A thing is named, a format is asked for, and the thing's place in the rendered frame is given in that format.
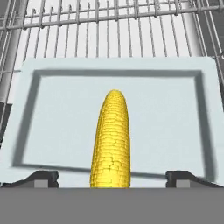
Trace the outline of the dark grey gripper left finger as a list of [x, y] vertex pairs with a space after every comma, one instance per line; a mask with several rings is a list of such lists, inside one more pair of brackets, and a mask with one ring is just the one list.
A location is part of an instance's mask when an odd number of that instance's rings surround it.
[[57, 171], [35, 171], [29, 177], [12, 183], [2, 183], [1, 188], [58, 188]]

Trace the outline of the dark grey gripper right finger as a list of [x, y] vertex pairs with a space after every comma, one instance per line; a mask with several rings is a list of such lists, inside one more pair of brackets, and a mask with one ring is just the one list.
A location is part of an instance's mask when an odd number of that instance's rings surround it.
[[222, 185], [209, 182], [194, 176], [189, 171], [167, 171], [165, 174], [167, 188], [193, 188], [193, 187], [212, 187], [222, 188]]

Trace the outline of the yellow corn cob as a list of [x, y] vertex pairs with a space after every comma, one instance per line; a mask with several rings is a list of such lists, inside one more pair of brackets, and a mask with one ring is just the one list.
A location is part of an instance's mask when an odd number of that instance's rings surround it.
[[123, 93], [106, 95], [97, 122], [92, 156], [92, 188], [130, 187], [130, 122]]

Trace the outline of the pale blue rectangular tray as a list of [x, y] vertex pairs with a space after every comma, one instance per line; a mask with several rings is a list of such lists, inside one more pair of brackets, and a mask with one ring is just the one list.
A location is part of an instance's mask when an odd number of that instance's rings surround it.
[[56, 170], [87, 187], [95, 129], [111, 89], [129, 111], [131, 184], [162, 187], [168, 170], [224, 186], [224, 109], [211, 58], [30, 59], [0, 148], [0, 182]]

